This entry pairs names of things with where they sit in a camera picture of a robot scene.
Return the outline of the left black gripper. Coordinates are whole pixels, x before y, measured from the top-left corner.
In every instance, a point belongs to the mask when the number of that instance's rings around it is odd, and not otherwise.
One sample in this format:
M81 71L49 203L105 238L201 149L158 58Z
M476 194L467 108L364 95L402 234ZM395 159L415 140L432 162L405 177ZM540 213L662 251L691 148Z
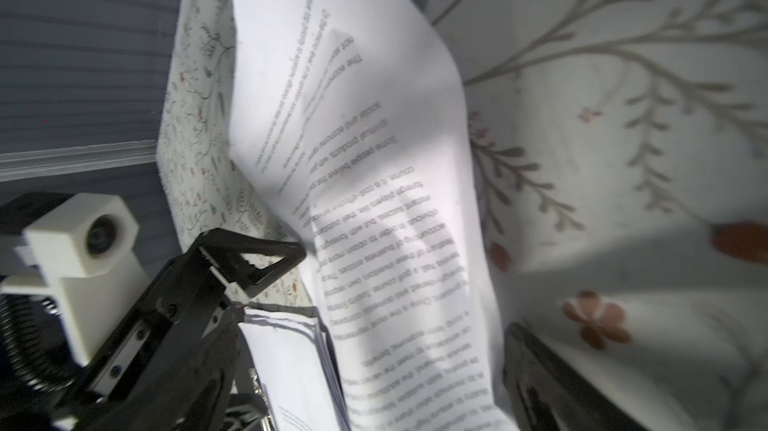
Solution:
M259 267L246 255L277 258ZM241 307L306 258L300 243L216 228L170 261L107 338L53 412L67 430L218 430L234 381Z

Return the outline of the printed paper sheet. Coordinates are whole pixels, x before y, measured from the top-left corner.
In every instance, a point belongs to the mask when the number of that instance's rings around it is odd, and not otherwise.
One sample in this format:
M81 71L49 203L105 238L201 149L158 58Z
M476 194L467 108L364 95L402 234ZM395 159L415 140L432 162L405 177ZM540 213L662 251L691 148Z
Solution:
M315 307L256 303L240 331L275 430L349 430L327 327Z
M304 245L355 430L512 430L457 67L411 0L232 0L230 156Z

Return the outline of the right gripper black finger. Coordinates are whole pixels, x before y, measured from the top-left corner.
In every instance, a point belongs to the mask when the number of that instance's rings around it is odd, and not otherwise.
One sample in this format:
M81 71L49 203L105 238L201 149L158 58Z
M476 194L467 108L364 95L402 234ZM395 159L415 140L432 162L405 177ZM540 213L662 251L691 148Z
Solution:
M504 383L521 430L641 430L520 323L504 332Z

